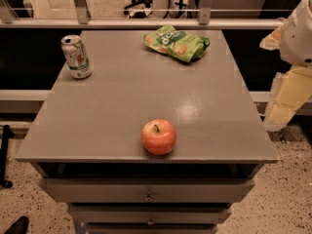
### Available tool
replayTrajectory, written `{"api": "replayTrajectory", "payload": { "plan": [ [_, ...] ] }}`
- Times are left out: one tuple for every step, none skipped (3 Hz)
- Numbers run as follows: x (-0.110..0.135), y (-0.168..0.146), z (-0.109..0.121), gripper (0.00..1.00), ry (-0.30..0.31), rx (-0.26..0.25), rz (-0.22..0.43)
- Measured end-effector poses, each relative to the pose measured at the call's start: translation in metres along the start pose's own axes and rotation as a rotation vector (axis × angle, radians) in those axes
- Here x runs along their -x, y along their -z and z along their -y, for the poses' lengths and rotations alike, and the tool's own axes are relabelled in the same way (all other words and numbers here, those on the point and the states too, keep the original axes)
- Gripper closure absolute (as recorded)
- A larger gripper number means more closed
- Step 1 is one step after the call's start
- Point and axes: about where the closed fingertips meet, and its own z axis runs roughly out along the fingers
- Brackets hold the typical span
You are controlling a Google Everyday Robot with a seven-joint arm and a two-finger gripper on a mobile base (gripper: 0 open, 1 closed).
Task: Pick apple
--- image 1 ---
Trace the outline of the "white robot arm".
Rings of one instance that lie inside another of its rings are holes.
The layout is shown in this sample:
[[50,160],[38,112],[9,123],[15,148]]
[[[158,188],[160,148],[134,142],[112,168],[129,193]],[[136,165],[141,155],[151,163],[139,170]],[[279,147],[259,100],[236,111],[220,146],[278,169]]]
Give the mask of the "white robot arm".
[[279,50],[281,60],[291,65],[288,72],[276,73],[264,113],[265,129],[278,132],[312,97],[312,0],[301,0],[259,47]]

